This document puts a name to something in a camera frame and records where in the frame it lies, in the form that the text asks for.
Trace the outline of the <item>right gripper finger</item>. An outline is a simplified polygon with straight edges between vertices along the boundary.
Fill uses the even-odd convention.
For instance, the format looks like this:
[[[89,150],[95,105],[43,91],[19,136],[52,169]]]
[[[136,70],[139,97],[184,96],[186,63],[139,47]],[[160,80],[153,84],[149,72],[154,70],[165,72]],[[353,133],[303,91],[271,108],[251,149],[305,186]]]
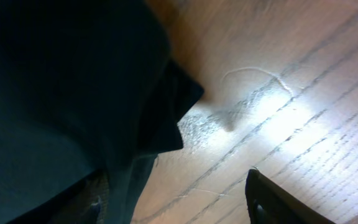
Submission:
[[[257,169],[248,171],[245,195],[251,224],[334,224]]]

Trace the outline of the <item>black t-shirt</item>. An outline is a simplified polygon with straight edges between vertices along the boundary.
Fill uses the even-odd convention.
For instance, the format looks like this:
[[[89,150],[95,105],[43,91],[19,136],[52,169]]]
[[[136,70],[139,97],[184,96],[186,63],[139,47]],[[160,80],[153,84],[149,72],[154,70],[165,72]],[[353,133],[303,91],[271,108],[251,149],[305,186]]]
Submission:
[[[203,93],[144,1],[0,1],[0,223],[130,223]]]

